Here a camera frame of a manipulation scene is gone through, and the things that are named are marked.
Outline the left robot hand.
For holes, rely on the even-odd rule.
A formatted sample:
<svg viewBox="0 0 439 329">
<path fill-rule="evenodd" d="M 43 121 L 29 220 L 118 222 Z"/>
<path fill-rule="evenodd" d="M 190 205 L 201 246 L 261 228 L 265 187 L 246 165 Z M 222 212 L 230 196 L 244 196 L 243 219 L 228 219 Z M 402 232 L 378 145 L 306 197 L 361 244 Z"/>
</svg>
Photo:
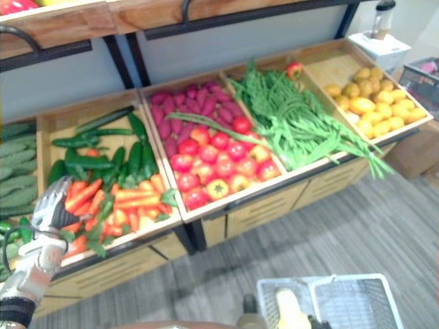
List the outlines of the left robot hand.
<svg viewBox="0 0 439 329">
<path fill-rule="evenodd" d="M 92 219 L 90 214 L 77 216 L 65 208 L 67 191 L 72 181 L 71 176 L 65 175 L 49 186 L 35 205 L 30 221 L 32 227 L 37 230 L 59 230 Z"/>
</svg>

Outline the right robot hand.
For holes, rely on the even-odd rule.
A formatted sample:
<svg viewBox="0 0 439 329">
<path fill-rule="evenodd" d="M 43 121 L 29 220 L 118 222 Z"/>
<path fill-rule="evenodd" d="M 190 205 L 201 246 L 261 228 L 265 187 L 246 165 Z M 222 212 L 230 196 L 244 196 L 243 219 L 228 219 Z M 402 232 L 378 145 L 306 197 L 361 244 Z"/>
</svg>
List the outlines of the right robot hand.
<svg viewBox="0 0 439 329">
<path fill-rule="evenodd" d="M 332 329 L 330 323 L 326 320 L 318 321 L 313 315 L 307 316 L 311 329 Z"/>
</svg>

